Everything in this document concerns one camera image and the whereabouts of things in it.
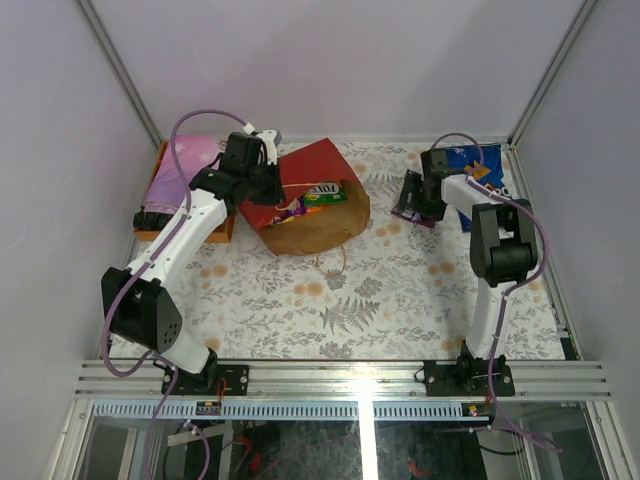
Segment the green Fox's candy bag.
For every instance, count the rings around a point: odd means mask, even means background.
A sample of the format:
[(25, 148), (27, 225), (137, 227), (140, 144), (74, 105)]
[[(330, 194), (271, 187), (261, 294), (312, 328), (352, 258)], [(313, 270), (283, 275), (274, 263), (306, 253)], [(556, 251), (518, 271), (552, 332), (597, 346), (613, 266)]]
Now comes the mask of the green Fox's candy bag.
[(348, 200), (340, 181), (329, 181), (311, 187), (303, 196), (304, 204), (310, 207), (324, 207)]

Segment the purple snack packet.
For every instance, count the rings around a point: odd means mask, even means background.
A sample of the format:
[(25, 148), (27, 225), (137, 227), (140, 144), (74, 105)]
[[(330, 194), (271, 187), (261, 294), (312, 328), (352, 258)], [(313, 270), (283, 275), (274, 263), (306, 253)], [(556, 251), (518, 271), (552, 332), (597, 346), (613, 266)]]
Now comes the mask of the purple snack packet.
[(436, 222), (424, 213), (426, 196), (423, 187), (421, 174), (408, 169), (404, 175), (399, 198), (392, 208), (391, 214), (413, 224), (434, 228)]

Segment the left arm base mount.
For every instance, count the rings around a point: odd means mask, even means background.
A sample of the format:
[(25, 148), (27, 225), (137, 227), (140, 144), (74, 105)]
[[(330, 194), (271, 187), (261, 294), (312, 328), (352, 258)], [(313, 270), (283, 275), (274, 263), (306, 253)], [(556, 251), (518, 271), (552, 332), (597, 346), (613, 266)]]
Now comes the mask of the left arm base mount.
[(245, 364), (220, 364), (217, 353), (208, 348), (208, 358), (200, 373), (178, 370), (178, 379), (171, 395), (181, 396), (245, 396), (250, 367)]

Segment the blue Doritos chip bag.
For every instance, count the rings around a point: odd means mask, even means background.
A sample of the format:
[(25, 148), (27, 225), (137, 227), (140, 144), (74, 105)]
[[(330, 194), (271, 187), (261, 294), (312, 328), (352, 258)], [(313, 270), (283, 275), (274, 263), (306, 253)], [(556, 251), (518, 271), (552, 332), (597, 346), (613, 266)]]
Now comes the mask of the blue Doritos chip bag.
[(474, 145), (446, 147), (444, 151), (452, 168), (472, 173), (482, 186), (509, 197), (510, 193), (504, 182), (501, 145), (482, 145), (481, 149), (483, 161), (480, 161), (479, 151)]

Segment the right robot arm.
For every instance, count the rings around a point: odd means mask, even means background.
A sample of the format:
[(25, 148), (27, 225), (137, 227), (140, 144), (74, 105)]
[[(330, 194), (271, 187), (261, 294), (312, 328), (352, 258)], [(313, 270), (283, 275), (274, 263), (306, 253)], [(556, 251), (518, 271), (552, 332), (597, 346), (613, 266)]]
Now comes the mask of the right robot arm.
[(476, 306), (463, 353), (489, 360), (499, 355), (506, 318), (504, 300), (538, 265), (530, 203), (511, 200), (450, 165), (443, 149), (421, 154), (422, 171), (407, 171), (395, 211), (429, 227), (451, 207), (471, 221), (469, 260), (478, 279)]

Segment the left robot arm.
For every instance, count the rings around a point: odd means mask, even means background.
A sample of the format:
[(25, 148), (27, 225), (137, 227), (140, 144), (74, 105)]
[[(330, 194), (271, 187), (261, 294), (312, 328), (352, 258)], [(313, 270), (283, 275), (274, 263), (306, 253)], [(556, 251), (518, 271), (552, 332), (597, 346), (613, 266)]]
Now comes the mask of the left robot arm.
[(215, 355), (183, 324), (170, 292), (205, 239), (243, 202), (284, 202), (277, 130), (233, 132), (216, 160), (188, 183), (185, 198), (152, 244), (125, 269), (101, 279), (105, 331), (145, 347), (177, 369), (197, 394), (219, 381)]

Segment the red paper bag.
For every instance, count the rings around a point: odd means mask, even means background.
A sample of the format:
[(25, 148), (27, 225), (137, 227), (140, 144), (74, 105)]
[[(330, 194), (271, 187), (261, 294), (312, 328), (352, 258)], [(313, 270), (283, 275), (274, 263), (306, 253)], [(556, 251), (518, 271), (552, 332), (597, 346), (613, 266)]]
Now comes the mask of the red paper bag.
[[(239, 212), (275, 255), (306, 256), (336, 248), (361, 234), (370, 220), (370, 197), (334, 143), (325, 138), (279, 159), (285, 200), (262, 206), (249, 201)], [(292, 201), (323, 182), (339, 182), (346, 200), (326, 209), (274, 224)]]

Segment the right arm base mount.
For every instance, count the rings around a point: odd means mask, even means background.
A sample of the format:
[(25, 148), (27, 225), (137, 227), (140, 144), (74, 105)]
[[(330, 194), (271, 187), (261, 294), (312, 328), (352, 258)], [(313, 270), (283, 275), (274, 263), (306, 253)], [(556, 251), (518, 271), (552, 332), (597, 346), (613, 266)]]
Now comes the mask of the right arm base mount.
[(489, 396), (489, 379), (497, 396), (513, 397), (515, 387), (510, 366), (501, 354), (492, 362), (473, 357), (466, 343), (454, 363), (424, 360), (414, 380), (435, 397)]

